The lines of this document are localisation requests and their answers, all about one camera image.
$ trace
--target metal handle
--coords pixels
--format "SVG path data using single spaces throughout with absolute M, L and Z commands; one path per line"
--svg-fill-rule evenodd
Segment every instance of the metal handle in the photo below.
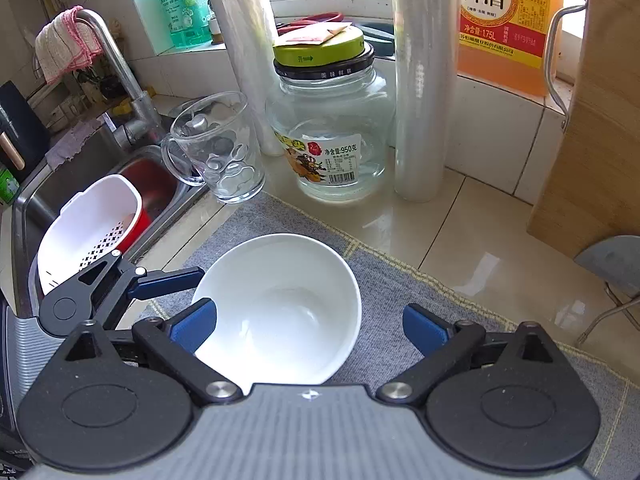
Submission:
M 562 101 L 560 94 L 556 90 L 556 87 L 554 86 L 554 81 L 551 75 L 551 65 L 552 65 L 551 61 L 554 56 L 554 45 L 556 44 L 556 34 L 558 33 L 558 25 L 560 24 L 560 20 L 562 20 L 563 16 L 567 14 L 573 14 L 574 12 L 581 12 L 582 10 L 585 10 L 588 5 L 589 5 L 589 0 L 584 0 L 584 4 L 582 5 L 563 7 L 562 9 L 558 10 L 558 12 L 556 12 L 553 18 L 551 19 L 551 23 L 549 24 L 549 33 L 546 35 L 546 40 L 545 40 L 545 51 L 542 58 L 543 59 L 542 67 L 545 74 L 546 89 L 549 91 L 549 94 L 551 94 L 552 99 L 560 107 L 560 109 L 562 110 L 562 113 L 564 114 L 564 121 L 562 122 L 563 131 L 566 129 L 566 126 L 568 124 L 569 110 L 564 104 L 564 101 Z
M 20 171 L 25 167 L 24 159 L 20 155 L 20 152 L 15 149 L 14 144 L 9 139 L 5 132 L 0 134 L 0 148 L 6 153 L 11 162 L 14 164 L 15 169 Z
M 165 136 L 160 143 L 160 149 L 162 150 L 162 161 L 166 168 L 171 171 L 171 174 L 184 182 L 187 186 L 200 187 L 204 186 L 205 182 L 201 176 L 191 176 L 183 174 L 178 168 L 175 167 L 174 162 L 171 159 L 171 154 L 169 153 L 169 142 L 175 140 L 170 134 Z

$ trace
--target barcode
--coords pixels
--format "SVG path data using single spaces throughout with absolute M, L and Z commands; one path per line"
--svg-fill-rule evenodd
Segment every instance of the barcode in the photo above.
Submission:
M 355 175 L 353 171 L 349 173 L 341 173 L 338 175 L 329 175 L 329 184 L 346 184 L 347 182 L 352 182 L 355 180 Z

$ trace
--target black jar lid band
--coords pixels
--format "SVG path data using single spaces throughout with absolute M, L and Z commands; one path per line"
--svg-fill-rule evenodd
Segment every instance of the black jar lid band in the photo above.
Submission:
M 360 72 L 371 66 L 374 58 L 373 47 L 365 42 L 362 54 L 344 61 L 322 66 L 297 67 L 282 65 L 274 59 L 273 66 L 276 69 L 276 74 L 288 79 L 323 80 Z

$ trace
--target blue gripper pad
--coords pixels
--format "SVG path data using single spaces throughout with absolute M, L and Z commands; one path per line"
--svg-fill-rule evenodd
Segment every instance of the blue gripper pad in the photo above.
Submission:
M 176 323 L 169 333 L 171 341 L 178 343 L 191 354 L 213 333 L 218 320 L 216 304 L 211 300 L 202 303 L 202 306 Z
M 425 357 L 443 346 L 449 340 L 446 328 L 425 316 L 419 305 L 408 304 L 402 311 L 402 330 L 406 338 Z M 448 323 L 433 316 L 444 325 Z

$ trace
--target bowl rim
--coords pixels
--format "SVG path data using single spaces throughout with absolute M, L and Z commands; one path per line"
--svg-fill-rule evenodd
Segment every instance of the bowl rim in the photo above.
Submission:
M 321 242 L 320 240 L 316 240 L 315 238 L 311 238 L 305 235 L 299 235 L 294 233 L 273 233 L 268 235 L 261 235 L 255 238 L 251 238 L 250 240 L 247 240 L 245 242 L 242 242 L 241 244 L 236 245 L 235 247 L 229 249 L 226 253 L 222 254 L 222 256 L 220 256 L 215 262 L 213 262 L 213 264 L 209 267 L 209 269 L 207 269 L 207 271 L 205 272 L 205 275 L 202 277 L 202 280 L 200 280 L 200 283 L 203 283 L 205 281 L 207 274 L 209 274 L 211 269 L 213 269 L 217 264 L 219 264 L 226 256 L 231 255 L 232 253 L 236 252 L 243 246 L 256 243 L 256 240 L 265 240 L 267 238 L 274 238 L 274 239 L 300 238 L 305 242 L 311 241 L 313 244 L 322 247 L 324 250 L 329 251 L 333 256 L 337 257 L 337 260 L 340 262 L 342 268 L 347 271 L 349 277 L 351 278 L 351 283 L 355 288 L 358 309 L 357 309 L 356 323 L 354 327 L 355 330 L 353 330 L 353 333 L 351 334 L 351 337 L 348 340 L 348 344 L 341 346 L 340 352 L 337 352 L 335 357 L 331 360 L 331 362 L 329 362 L 329 364 L 325 368 L 320 370 L 320 372 L 322 372 L 323 370 L 326 370 L 325 373 L 320 374 L 318 372 L 313 376 L 313 379 L 314 379 L 313 382 L 307 382 L 305 384 L 300 384 L 300 385 L 323 384 L 325 381 L 331 378 L 332 375 L 334 375 L 342 367 L 342 365 L 347 361 L 349 355 L 351 355 L 351 352 L 353 351 L 353 348 L 356 344 L 358 336 L 360 335 L 360 329 L 362 327 L 362 295 L 360 294 L 360 286 L 358 285 L 358 281 L 356 280 L 356 277 L 353 271 L 351 270 L 351 267 L 349 266 L 349 264 L 347 264 L 345 259 L 337 251 L 329 247 L 327 244 Z M 200 284 L 198 284 L 198 287 L 196 288 L 196 290 L 193 293 L 193 296 L 191 297 L 191 304 L 193 304 L 196 301 L 199 288 L 200 288 Z M 252 384 L 250 393 L 254 389 L 256 384 L 263 384 L 263 383 Z

